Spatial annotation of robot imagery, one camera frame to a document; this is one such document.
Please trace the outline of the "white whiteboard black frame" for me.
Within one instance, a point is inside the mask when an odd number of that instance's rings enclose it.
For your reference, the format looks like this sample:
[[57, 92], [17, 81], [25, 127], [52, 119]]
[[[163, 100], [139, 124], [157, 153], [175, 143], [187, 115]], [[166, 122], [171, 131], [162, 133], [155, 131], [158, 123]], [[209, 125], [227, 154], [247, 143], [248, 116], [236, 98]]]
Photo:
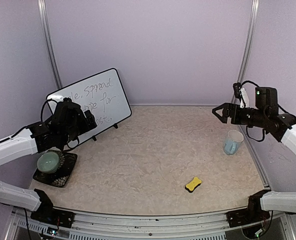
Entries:
[[117, 128], [118, 124], [132, 115], [132, 111], [115, 68], [87, 77], [60, 90], [49, 94], [46, 99], [54, 112], [56, 103], [64, 98], [81, 106], [83, 112], [89, 110], [95, 117], [97, 127], [71, 141], [70, 147], [76, 147], [109, 128]]

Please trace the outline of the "yellow black whiteboard eraser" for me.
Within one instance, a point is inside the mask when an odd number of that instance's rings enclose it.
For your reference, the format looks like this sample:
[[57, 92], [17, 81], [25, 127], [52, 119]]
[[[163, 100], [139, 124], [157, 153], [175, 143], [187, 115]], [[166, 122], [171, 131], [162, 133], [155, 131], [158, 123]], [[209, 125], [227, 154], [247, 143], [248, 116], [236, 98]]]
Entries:
[[194, 177], [188, 184], [185, 185], [185, 189], [189, 193], [193, 193], [195, 189], [202, 184], [202, 180], [198, 177]]

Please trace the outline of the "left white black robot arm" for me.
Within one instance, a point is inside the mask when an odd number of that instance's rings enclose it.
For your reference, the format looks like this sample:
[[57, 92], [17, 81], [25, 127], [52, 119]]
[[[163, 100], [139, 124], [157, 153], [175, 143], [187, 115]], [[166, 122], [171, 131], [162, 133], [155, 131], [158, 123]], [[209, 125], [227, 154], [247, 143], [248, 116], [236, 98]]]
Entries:
[[[58, 101], [47, 119], [24, 126], [15, 134], [0, 139], [0, 166], [19, 158], [40, 154], [51, 148], [64, 150], [69, 142], [96, 128], [90, 110], [68, 97]], [[0, 203], [30, 211], [27, 218], [56, 227], [71, 228], [74, 213], [54, 208], [48, 195], [40, 189], [25, 189], [0, 181]]]

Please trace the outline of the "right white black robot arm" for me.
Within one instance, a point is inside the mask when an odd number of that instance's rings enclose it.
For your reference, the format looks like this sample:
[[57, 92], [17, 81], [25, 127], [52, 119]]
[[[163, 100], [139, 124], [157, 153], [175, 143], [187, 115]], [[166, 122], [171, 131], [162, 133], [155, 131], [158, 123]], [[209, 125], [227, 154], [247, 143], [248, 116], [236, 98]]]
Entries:
[[296, 116], [278, 103], [275, 88], [234, 83], [232, 100], [212, 109], [216, 121], [236, 128], [259, 174], [261, 187], [245, 207], [226, 214], [231, 228], [296, 215]]

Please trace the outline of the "light blue ceramic mug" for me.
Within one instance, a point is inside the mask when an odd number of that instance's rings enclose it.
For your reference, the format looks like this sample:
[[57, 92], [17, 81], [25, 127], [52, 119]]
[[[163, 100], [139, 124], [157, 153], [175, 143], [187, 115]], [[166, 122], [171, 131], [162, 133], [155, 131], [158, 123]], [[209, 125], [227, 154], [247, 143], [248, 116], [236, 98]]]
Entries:
[[226, 140], [223, 145], [223, 151], [227, 155], [234, 155], [241, 144], [243, 143], [243, 134], [237, 130], [230, 130], [227, 134]]

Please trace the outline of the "pale green ceramic bowl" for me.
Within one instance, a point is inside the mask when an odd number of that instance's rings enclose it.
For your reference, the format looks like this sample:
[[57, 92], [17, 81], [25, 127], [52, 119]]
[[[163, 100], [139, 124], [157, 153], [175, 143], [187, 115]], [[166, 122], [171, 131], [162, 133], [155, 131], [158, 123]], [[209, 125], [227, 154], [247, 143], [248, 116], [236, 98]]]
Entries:
[[37, 169], [46, 174], [54, 173], [60, 163], [59, 155], [55, 152], [47, 152], [39, 157], [37, 161]]

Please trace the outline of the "right aluminium corner post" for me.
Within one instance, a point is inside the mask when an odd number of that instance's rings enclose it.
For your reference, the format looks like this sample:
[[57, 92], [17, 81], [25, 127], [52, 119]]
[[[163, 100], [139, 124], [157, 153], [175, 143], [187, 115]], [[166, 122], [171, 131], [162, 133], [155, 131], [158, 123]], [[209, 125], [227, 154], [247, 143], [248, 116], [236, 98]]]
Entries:
[[240, 69], [237, 77], [238, 83], [243, 82], [246, 74], [246, 69], [247, 69], [247, 64], [248, 64], [250, 53], [251, 53], [252, 41], [255, 33], [255, 26], [256, 26], [257, 14], [259, 9], [259, 0], [253, 0], [251, 3], [252, 5], [251, 5], [245, 47], [244, 47], [244, 51], [241, 59], [241, 65], [240, 65]]

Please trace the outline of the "aluminium corner post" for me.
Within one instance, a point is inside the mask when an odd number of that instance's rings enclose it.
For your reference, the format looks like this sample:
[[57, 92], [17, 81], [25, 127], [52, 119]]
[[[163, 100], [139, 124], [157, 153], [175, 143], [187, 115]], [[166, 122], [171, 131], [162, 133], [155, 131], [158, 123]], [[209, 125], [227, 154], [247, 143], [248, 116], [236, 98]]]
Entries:
[[243, 82], [246, 74], [246, 69], [247, 69], [247, 64], [248, 64], [250, 53], [251, 53], [252, 41], [255, 33], [255, 26], [256, 26], [257, 14], [259, 9], [259, 0], [253, 0], [251, 3], [252, 5], [251, 5], [245, 47], [244, 47], [244, 51], [241, 59], [241, 65], [240, 65], [240, 69], [237, 77], [238, 83]]
[[53, 49], [51, 32], [50, 32], [50, 25], [49, 25], [48, 16], [47, 16], [46, 1], [45, 0], [38, 0], [38, 8], [39, 8], [40, 19], [41, 19], [41, 24], [42, 24], [42, 28], [43, 28], [43, 33], [44, 33], [44, 37], [45, 37], [45, 42], [46, 42], [46, 49], [47, 49], [47, 53], [49, 56], [55, 85], [56, 85], [57, 89], [61, 89], [63, 87], [63, 84], [62, 84], [62, 81], [60, 78], [59, 69], [57, 66], [56, 58], [55, 58], [55, 52]]

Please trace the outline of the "aluminium front rail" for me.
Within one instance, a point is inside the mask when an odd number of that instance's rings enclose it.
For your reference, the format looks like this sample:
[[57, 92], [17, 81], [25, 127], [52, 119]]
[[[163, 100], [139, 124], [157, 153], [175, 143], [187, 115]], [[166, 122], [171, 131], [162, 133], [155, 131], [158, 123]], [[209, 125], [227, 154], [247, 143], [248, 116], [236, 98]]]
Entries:
[[226, 240], [244, 239], [245, 232], [266, 226], [261, 240], [295, 240], [291, 217], [274, 212], [272, 220], [263, 220], [244, 226], [230, 227], [225, 211], [173, 216], [131, 216], [76, 211], [71, 227], [59, 227], [26, 220], [21, 209], [12, 211], [5, 240]]

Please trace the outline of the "left aluminium corner post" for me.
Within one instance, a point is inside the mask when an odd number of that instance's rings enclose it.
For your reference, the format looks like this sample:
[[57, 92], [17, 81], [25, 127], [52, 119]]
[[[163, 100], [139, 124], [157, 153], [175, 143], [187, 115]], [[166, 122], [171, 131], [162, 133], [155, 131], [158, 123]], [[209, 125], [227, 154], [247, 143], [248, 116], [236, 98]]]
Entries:
[[44, 33], [44, 37], [45, 37], [45, 42], [46, 42], [46, 49], [47, 49], [47, 53], [49, 56], [55, 85], [56, 85], [57, 89], [61, 89], [63, 87], [63, 84], [62, 84], [62, 81], [60, 78], [59, 69], [57, 66], [56, 58], [55, 58], [55, 52], [53, 49], [51, 32], [50, 32], [50, 25], [49, 25], [48, 16], [47, 16], [46, 1], [45, 0], [38, 0], [38, 8], [39, 8], [40, 19], [41, 19], [41, 24], [42, 24], [42, 28], [43, 28], [43, 33]]

